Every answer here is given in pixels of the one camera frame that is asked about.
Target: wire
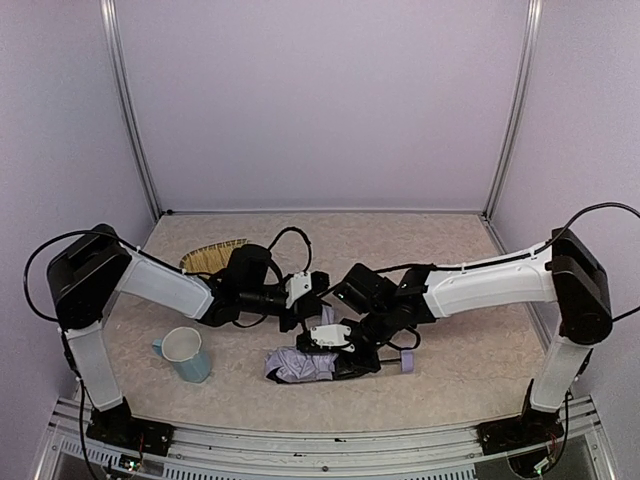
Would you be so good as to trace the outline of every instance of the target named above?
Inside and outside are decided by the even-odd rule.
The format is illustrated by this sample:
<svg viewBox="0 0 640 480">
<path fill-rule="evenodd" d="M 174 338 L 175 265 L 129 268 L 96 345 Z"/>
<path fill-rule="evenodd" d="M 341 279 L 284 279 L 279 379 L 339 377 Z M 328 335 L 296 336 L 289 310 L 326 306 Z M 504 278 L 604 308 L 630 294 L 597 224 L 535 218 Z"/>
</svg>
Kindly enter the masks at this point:
<svg viewBox="0 0 640 480">
<path fill-rule="evenodd" d="M 409 333 L 412 333 L 413 336 L 416 338 L 416 341 L 413 344 L 413 347 L 399 347 L 398 345 L 392 342 L 386 342 L 385 345 L 393 348 L 394 350 L 397 350 L 398 352 L 407 352 L 407 351 L 415 350 L 416 348 L 418 348 L 420 346 L 420 342 L 422 342 L 422 337 L 420 336 L 420 333 L 418 333 L 418 331 L 413 327 L 407 327 L 405 328 L 405 330 Z"/>
<path fill-rule="evenodd" d="M 268 316 L 269 315 L 263 315 L 262 317 L 260 317 L 259 320 L 256 320 L 255 322 L 250 323 L 249 325 L 242 325 L 241 323 L 238 323 L 237 320 L 234 320 L 231 323 L 234 324 L 238 328 L 251 328 L 251 327 L 255 327 L 257 325 L 260 325 L 262 322 L 264 322 L 267 319 Z"/>
<path fill-rule="evenodd" d="M 62 235 L 58 235 L 57 237 L 53 237 L 52 239 L 47 240 L 46 242 L 41 244 L 38 248 L 36 248 L 33 251 L 33 253 L 29 256 L 29 258 L 27 260 L 27 263 L 24 266 L 24 272 L 22 274 L 22 287 L 24 289 L 24 296 L 25 296 L 25 299 L 27 300 L 27 304 L 29 305 L 29 308 L 38 317 L 43 318 L 45 320 L 48 320 L 49 322 L 57 322 L 58 319 L 55 318 L 55 317 L 52 317 L 50 315 L 46 315 L 46 314 L 42 313 L 40 310 L 38 310 L 38 308 L 33 303 L 33 300 L 31 299 L 31 293 L 29 292 L 29 270 L 31 269 L 31 264 L 33 263 L 33 261 L 36 259 L 36 257 L 38 255 L 40 255 L 40 253 L 45 248 L 50 247 L 54 243 L 61 242 L 62 240 L 65 240 L 67 238 L 78 237 L 80 235 L 96 235 L 96 236 L 99 236 L 99 237 L 106 237 L 106 238 L 110 238 L 112 240 L 116 240 L 116 241 L 120 242 L 121 244 L 123 244 L 124 246 L 130 248 L 131 250 L 134 250 L 134 251 L 138 252 L 142 257 L 145 257 L 145 258 L 147 258 L 149 260 L 157 262 L 160 265 L 162 265 L 163 267 L 168 268 L 171 271 L 174 271 L 174 272 L 177 272 L 177 273 L 182 273 L 182 270 L 180 270 L 179 268 L 174 267 L 173 265 L 169 265 L 168 263 L 160 260 L 159 258 L 154 257 L 153 255 L 150 255 L 150 254 L 146 253 L 143 250 L 140 250 L 138 247 L 136 247 L 136 246 L 132 245 L 131 243 L 127 242 L 126 240 L 120 238 L 118 235 L 115 235 L 115 234 L 112 234 L 112 233 L 109 233 L 109 232 L 100 232 L 100 231 L 95 231 L 95 230 L 74 230 L 72 232 L 63 233 Z"/>
<path fill-rule="evenodd" d="M 551 470 L 553 470 L 556 467 L 556 465 L 558 465 L 558 462 L 560 462 L 560 459 L 562 458 L 562 455 L 564 454 L 564 451 L 567 447 L 567 440 L 569 440 L 569 391 L 567 391 L 567 393 L 565 393 L 565 396 L 564 396 L 564 421 L 565 421 L 564 436 L 562 439 L 562 445 L 560 446 L 560 452 L 558 452 L 557 456 L 552 457 L 551 464 L 549 465 L 549 467 L 546 470 L 543 470 L 542 472 L 540 472 L 541 476 L 546 475 Z"/>
<path fill-rule="evenodd" d="M 98 480 L 98 477 L 96 476 L 95 472 L 93 471 L 93 467 L 91 466 L 91 462 L 89 461 L 89 454 L 87 453 L 87 445 L 84 441 L 84 421 L 83 421 L 83 414 L 84 414 L 84 401 L 85 401 L 85 388 L 84 388 L 84 381 L 82 379 L 80 379 L 80 415 L 78 416 L 79 419 L 79 427 L 80 427 L 80 446 L 82 448 L 82 456 L 84 457 L 84 462 L 87 464 L 87 468 L 89 469 L 89 473 L 91 474 L 91 478 L 93 478 L 93 480 Z"/>
<path fill-rule="evenodd" d="M 564 233 L 569 229 L 569 227 L 573 225 L 573 223 L 576 220 L 578 220 L 582 215 L 584 215 L 585 213 L 593 212 L 594 210 L 600 210 L 601 208 L 620 208 L 622 210 L 626 210 L 627 212 L 633 213 L 638 219 L 640 219 L 640 212 L 625 203 L 620 203 L 620 202 L 595 203 L 593 205 L 589 205 L 588 207 L 583 208 L 578 213 L 576 213 L 573 217 L 571 217 L 569 221 L 564 224 L 564 227 L 562 227 L 560 231 L 553 238 L 551 238 L 550 240 L 547 240 L 544 243 L 544 245 L 539 249 L 537 249 L 534 253 L 537 255 L 540 252 L 549 248 L 551 245 L 553 245 L 560 237 L 562 237 L 562 235 L 564 235 Z"/>
<path fill-rule="evenodd" d="M 339 283 L 336 283 L 335 285 L 333 285 L 332 287 L 327 288 L 324 292 L 319 293 L 318 294 L 318 298 L 324 298 L 327 295 L 329 295 L 331 292 L 333 292 L 336 288 L 338 288 L 338 285 L 340 285 Z"/>
<path fill-rule="evenodd" d="M 275 238 L 273 239 L 271 244 L 267 247 L 267 250 L 271 251 L 273 249 L 273 247 L 275 247 L 276 244 L 280 241 L 280 238 L 282 238 L 282 236 L 287 232 L 295 232 L 295 233 L 297 233 L 298 235 L 300 235 L 300 237 L 302 237 L 302 240 L 307 245 L 307 264 L 305 265 L 304 269 L 302 270 L 303 272 L 307 272 L 309 270 L 309 267 L 311 267 L 311 260 L 313 259 L 313 252 L 311 251 L 311 240 L 309 240 L 309 237 L 307 236 L 306 233 L 304 233 L 304 231 L 302 229 L 300 229 L 298 227 L 285 227 L 285 228 L 283 228 L 275 236 Z"/>
</svg>

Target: broom bristles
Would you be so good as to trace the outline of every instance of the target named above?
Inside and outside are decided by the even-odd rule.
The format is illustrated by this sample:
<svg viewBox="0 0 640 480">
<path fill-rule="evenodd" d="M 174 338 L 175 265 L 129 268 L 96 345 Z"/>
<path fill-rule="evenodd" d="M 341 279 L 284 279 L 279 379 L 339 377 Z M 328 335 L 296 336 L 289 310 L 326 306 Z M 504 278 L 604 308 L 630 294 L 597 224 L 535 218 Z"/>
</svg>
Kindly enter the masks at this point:
<svg viewBox="0 0 640 480">
<path fill-rule="evenodd" d="M 191 273 L 216 273 L 227 266 L 231 252 L 245 243 L 249 243 L 246 238 L 239 238 L 198 248 L 182 257 L 180 268 Z"/>
</svg>

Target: white wall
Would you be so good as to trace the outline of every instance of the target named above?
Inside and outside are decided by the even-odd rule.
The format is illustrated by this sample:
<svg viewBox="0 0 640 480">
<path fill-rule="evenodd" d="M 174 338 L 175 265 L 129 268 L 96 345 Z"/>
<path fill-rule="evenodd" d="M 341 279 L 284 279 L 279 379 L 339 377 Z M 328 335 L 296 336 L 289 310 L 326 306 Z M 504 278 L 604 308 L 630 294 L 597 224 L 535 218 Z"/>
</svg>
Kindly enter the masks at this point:
<svg viewBox="0 0 640 480">
<path fill-rule="evenodd" d="M 73 385 L 55 325 L 24 300 L 27 256 L 54 235 L 103 221 L 143 241 L 152 222 L 99 2 L 2 2 L 0 72 L 0 477 L 17 480 L 26 478 L 57 397 Z M 45 266 L 34 264 L 32 287 L 50 313 Z"/>
<path fill-rule="evenodd" d="M 640 208 L 640 3 L 546 2 L 522 127 L 496 216 L 510 249 L 548 238 L 578 209 Z M 574 231 L 607 268 L 613 312 L 640 303 L 640 222 L 599 211 Z M 544 310 L 549 326 L 556 317 Z M 620 478 L 640 470 L 640 317 L 615 325 L 579 382 L 591 392 Z"/>
<path fill-rule="evenodd" d="M 118 2 L 164 208 L 484 207 L 527 2 Z"/>
</svg>

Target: beige floor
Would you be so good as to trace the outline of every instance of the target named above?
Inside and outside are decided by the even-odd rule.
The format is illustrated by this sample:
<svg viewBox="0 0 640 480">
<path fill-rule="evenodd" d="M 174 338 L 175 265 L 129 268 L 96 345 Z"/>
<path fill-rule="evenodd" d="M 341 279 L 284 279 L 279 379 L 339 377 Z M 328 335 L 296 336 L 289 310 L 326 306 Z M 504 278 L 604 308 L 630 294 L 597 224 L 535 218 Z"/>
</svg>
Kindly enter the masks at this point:
<svg viewBox="0 0 640 480">
<path fill-rule="evenodd" d="M 496 254 L 476 216 L 374 213 L 165 216 L 147 250 L 177 264 L 185 253 L 224 240 L 248 238 L 266 245 L 287 225 L 307 231 L 313 242 L 312 269 L 328 272 L 333 281 L 356 261 L 381 268 L 412 261 L 456 263 Z M 306 250 L 296 235 L 285 235 L 275 251 L 284 272 L 304 266 Z M 337 319 L 357 318 L 330 298 L 338 305 Z M 123 295 L 118 300 L 105 338 L 134 414 L 297 432 L 445 425 L 519 411 L 529 379 L 543 359 L 525 309 L 514 305 L 421 326 L 422 346 L 411 375 L 400 375 L 399 367 L 392 365 L 358 380 L 278 385 L 264 378 L 264 358 L 272 348 L 292 345 L 295 333 L 278 333 L 273 318 L 252 330 L 196 324 L 214 367 L 209 379 L 195 385 L 182 382 L 150 347 L 152 340 L 181 325 L 194 324 L 137 298 Z"/>
</svg>

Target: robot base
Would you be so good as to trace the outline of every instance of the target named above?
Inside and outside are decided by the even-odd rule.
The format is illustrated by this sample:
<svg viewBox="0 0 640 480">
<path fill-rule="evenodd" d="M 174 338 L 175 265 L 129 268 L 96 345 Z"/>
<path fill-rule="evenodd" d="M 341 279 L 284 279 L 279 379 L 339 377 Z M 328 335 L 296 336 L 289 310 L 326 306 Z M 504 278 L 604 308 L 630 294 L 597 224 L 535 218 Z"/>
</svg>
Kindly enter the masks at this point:
<svg viewBox="0 0 640 480">
<path fill-rule="evenodd" d="M 120 405 L 104 412 L 91 411 L 87 437 L 134 452 L 166 457 L 173 430 L 168 423 L 132 417 L 125 398 Z"/>
<path fill-rule="evenodd" d="M 478 425 L 482 453 L 493 455 L 508 452 L 547 442 L 551 440 L 552 435 L 556 438 L 564 435 L 558 412 L 545 413 L 531 408 L 529 397 L 532 387 L 533 380 L 529 383 L 520 415 Z"/>
</svg>

